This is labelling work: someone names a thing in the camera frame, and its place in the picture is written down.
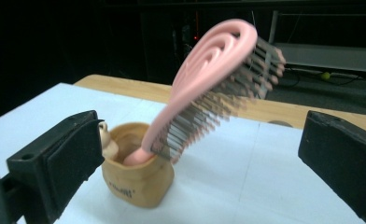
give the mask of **dark background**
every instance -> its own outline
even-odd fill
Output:
[[[55,84],[73,84],[90,74],[171,84],[195,46],[194,37],[230,18],[256,23],[259,36],[268,39],[272,8],[135,9],[154,2],[0,1],[0,116]],[[115,4],[122,7],[105,7]],[[352,7],[284,10],[366,12]],[[275,42],[366,48],[363,24],[366,17],[281,17]]]

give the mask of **brush bristle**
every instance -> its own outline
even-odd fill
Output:
[[[258,38],[243,63],[213,89],[191,102],[159,133],[151,150],[176,163],[183,150],[215,130],[221,119],[229,120],[246,101],[271,91],[282,77],[286,63],[281,51]]]

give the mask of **white tabletop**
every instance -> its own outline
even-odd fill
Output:
[[[96,110],[111,129],[151,123],[163,107],[58,84],[0,117],[0,177],[8,157],[71,115]],[[298,157],[302,133],[249,119],[223,121],[186,149],[156,208],[113,196],[99,167],[56,223],[364,223]]]

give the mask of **pink hairbrush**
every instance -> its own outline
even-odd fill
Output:
[[[183,150],[264,95],[282,77],[279,49],[257,36],[246,21],[228,20],[210,29],[181,65],[168,105],[151,123],[142,146],[123,164],[141,164],[158,154],[176,163]]]

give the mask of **wooden surface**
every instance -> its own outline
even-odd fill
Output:
[[[161,103],[168,102],[171,90],[171,86],[168,85],[102,75],[84,77],[75,85]],[[239,111],[238,117],[262,122],[285,122],[292,127],[302,129],[308,110],[334,115],[366,130],[366,115],[267,100],[258,100],[255,104],[248,103],[247,110]]]

